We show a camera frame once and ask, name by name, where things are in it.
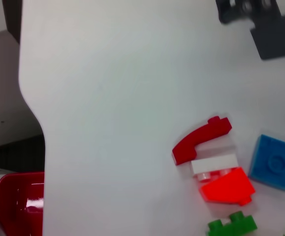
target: glossy red plastic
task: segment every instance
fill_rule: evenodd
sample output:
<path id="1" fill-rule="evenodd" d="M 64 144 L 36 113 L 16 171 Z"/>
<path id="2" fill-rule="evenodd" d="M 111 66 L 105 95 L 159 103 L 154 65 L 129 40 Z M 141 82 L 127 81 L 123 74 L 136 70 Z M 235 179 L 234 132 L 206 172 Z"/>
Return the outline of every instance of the glossy red plastic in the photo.
<path id="1" fill-rule="evenodd" d="M 175 165 L 194 160 L 197 156 L 196 145 L 228 134 L 231 129 L 228 118 L 212 117 L 208 124 L 188 134 L 173 148 Z"/>
<path id="2" fill-rule="evenodd" d="M 251 195 L 255 193 L 255 189 L 240 167 L 202 186 L 200 192 L 203 198 L 209 202 L 239 204 L 243 206 L 252 201 Z"/>
<path id="3" fill-rule="evenodd" d="M 0 179 L 0 223 L 7 236 L 42 236 L 44 172 Z"/>

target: blue lego tile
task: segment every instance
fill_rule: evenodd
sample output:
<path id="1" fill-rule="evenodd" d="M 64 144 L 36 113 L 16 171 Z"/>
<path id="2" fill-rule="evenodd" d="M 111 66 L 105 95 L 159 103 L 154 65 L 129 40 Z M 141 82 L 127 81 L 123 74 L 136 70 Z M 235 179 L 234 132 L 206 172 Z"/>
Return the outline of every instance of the blue lego tile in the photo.
<path id="1" fill-rule="evenodd" d="M 261 135 L 256 144 L 249 177 L 285 190 L 285 142 Z"/>

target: red lego brick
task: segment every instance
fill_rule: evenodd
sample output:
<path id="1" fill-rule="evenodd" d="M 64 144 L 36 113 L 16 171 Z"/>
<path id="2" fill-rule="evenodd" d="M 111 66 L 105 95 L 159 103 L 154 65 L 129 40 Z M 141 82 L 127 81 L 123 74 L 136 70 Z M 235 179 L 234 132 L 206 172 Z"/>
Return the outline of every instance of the red lego brick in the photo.
<path id="1" fill-rule="evenodd" d="M 240 167 L 202 186 L 200 192 L 208 202 L 239 204 L 243 206 L 252 201 L 251 195 L 255 193 L 255 189 Z"/>
<path id="2" fill-rule="evenodd" d="M 225 135 L 231 129 L 228 118 L 212 117 L 208 124 L 188 134 L 173 148 L 175 165 L 194 160 L 197 156 L 196 145 Z"/>

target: blue square tile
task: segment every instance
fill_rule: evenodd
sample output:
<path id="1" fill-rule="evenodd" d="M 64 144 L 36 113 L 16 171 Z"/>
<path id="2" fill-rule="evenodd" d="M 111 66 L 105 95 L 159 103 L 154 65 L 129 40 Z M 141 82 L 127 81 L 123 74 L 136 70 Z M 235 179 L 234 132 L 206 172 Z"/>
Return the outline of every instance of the blue square tile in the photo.
<path id="1" fill-rule="evenodd" d="M 285 190 L 285 142 L 261 135 L 256 144 L 249 177 Z"/>

